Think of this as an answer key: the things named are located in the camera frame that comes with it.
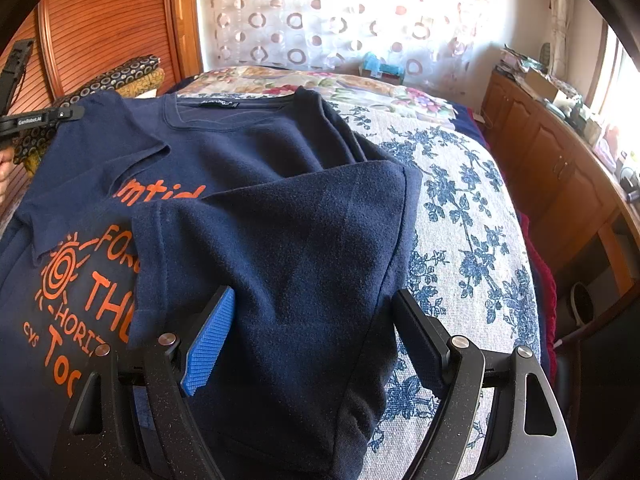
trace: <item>wooden door frame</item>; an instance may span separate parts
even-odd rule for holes
[[[164,12],[176,80],[203,72],[198,0],[164,0]]]

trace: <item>human hand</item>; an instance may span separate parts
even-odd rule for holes
[[[0,152],[0,204],[4,202],[6,198],[6,189],[9,187],[9,175],[14,168],[14,147],[9,146]]]

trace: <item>cardboard box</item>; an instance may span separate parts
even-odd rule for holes
[[[541,98],[548,99],[556,106],[566,100],[566,94],[536,70],[529,70],[524,76],[524,81]]]

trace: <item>white wall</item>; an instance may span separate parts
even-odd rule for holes
[[[569,25],[569,67],[566,81],[586,96],[598,62],[602,16],[589,0],[575,0]]]
[[[491,71],[506,43],[514,50],[537,59],[542,44],[550,40],[550,0],[496,0],[495,19],[485,27],[475,48],[476,59],[469,67],[468,91],[463,104],[478,111]]]

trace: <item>neckline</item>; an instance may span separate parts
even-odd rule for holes
[[[256,121],[249,121],[247,123],[241,124],[226,124],[220,123],[218,121],[210,121],[206,119],[191,119],[184,120],[180,116],[180,112],[178,111],[178,104],[183,105],[193,105],[197,106],[199,103],[211,100],[216,97],[199,97],[199,98],[179,98],[175,93],[173,94],[165,94],[162,96],[162,111],[163,111],[163,119],[166,124],[170,127],[179,129],[179,130],[207,130],[210,132],[232,132],[235,130],[240,130],[242,128],[246,128],[248,126],[252,126],[254,124],[259,124],[263,121],[267,121],[268,119],[281,115],[285,113],[292,105],[295,104],[296,99],[300,97],[300,94],[304,92],[305,89],[298,87],[293,94],[282,96],[282,97],[265,97],[258,99],[228,99],[221,95],[219,98],[224,99],[225,101],[237,103],[238,106],[235,110],[259,110],[262,108],[277,108],[280,110],[275,111],[272,114],[269,114],[267,117],[260,118]]]

